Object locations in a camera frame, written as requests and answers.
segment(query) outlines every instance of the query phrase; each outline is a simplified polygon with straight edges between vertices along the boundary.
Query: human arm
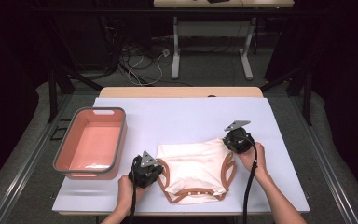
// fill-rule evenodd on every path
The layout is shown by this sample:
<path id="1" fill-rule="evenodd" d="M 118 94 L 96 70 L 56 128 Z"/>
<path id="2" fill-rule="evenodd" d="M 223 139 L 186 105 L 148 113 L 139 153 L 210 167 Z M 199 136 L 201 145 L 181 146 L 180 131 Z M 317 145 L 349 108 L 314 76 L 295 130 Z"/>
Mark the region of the human arm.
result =
<path id="1" fill-rule="evenodd" d="M 256 142 L 255 147 L 257 150 L 257 168 L 255 169 L 255 179 L 266 193 L 275 223 L 306 223 L 304 218 L 282 194 L 272 177 L 269 175 L 263 145 Z M 254 149 L 251 147 L 248 151 L 237 155 L 246 169 L 250 171 L 255 159 Z"/>
<path id="2" fill-rule="evenodd" d="M 136 202 L 144 196 L 146 189 L 136 189 Z M 103 221 L 103 224 L 119 224 L 130 212 L 132 206 L 133 184 L 127 175 L 118 180 L 117 205 L 115 210 Z"/>

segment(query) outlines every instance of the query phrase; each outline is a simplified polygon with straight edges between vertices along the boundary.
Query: hand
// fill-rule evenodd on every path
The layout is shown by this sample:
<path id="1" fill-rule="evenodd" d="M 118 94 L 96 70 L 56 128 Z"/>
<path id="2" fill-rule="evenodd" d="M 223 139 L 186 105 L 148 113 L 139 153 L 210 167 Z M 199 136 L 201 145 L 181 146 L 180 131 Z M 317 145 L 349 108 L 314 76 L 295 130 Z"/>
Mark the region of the hand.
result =
<path id="1" fill-rule="evenodd" d="M 258 178 L 262 175 L 267 175 L 266 167 L 266 157 L 264 152 L 264 147 L 258 142 L 255 142 L 255 148 L 257 150 L 257 168 L 255 169 L 255 178 Z M 251 147 L 246 152 L 237 154 L 238 158 L 241 160 L 245 168 L 250 172 L 252 170 L 252 165 L 255 160 L 255 149 Z"/>
<path id="2" fill-rule="evenodd" d="M 148 188 L 136 189 L 136 202 L 139 202 L 144 196 Z M 118 180 L 118 197 L 117 197 L 117 208 L 125 209 L 127 212 L 130 211 L 132 206 L 132 194 L 133 194 L 133 184 L 129 180 L 127 175 L 123 175 Z"/>

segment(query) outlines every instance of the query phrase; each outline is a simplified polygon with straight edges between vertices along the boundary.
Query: white tabletop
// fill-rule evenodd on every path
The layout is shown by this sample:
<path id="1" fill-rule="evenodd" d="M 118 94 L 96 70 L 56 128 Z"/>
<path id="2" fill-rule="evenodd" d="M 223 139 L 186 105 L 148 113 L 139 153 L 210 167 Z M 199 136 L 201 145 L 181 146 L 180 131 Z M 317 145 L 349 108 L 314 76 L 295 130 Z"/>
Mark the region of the white tabletop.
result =
<path id="1" fill-rule="evenodd" d="M 207 0 L 154 0 L 155 7 L 292 7 L 293 0 L 229 0 L 209 3 Z"/>
<path id="2" fill-rule="evenodd" d="M 266 149 L 268 170 L 283 194 L 299 212 L 309 212 L 307 200 L 282 140 L 269 102 L 265 98 L 97 98 L 94 106 L 118 106 L 127 114 L 128 130 L 118 175 L 113 180 L 65 178 L 52 210 L 62 214 L 110 213 L 117 202 L 117 181 L 126 175 L 135 156 L 147 150 L 157 155 L 158 144 L 198 143 L 224 137 L 234 120 L 245 126 Z M 179 205 L 169 203 L 157 183 L 136 207 L 136 215 L 240 215 L 249 172 L 236 158 L 237 173 L 221 202 Z M 264 191 L 253 182 L 248 212 L 270 212 Z"/>

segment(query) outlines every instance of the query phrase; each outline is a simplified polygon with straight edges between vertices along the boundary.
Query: desk foot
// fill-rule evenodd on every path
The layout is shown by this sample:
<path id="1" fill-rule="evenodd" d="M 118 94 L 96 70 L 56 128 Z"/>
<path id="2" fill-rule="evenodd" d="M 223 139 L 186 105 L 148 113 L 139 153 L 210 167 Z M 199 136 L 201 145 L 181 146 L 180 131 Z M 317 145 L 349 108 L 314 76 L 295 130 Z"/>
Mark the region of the desk foot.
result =
<path id="1" fill-rule="evenodd" d="M 177 55 L 173 55 L 172 73 L 171 73 L 171 78 L 172 79 L 178 79 L 179 78 L 179 59 L 180 59 L 179 53 Z"/>
<path id="2" fill-rule="evenodd" d="M 243 54 L 243 49 L 240 49 L 240 57 L 242 61 L 243 72 L 245 73 L 246 80 L 252 81 L 254 79 L 251 65 L 249 64 L 248 55 Z"/>

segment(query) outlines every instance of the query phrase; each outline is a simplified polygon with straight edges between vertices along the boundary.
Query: cloth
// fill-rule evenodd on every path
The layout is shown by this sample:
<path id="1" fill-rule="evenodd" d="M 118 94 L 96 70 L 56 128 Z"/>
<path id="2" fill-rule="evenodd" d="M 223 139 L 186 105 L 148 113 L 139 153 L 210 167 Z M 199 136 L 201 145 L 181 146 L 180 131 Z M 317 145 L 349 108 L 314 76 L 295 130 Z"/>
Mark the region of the cloth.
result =
<path id="1" fill-rule="evenodd" d="M 234 178 L 233 152 L 223 140 L 158 145 L 156 159 L 164 166 L 158 183 L 170 203 L 221 201 Z"/>

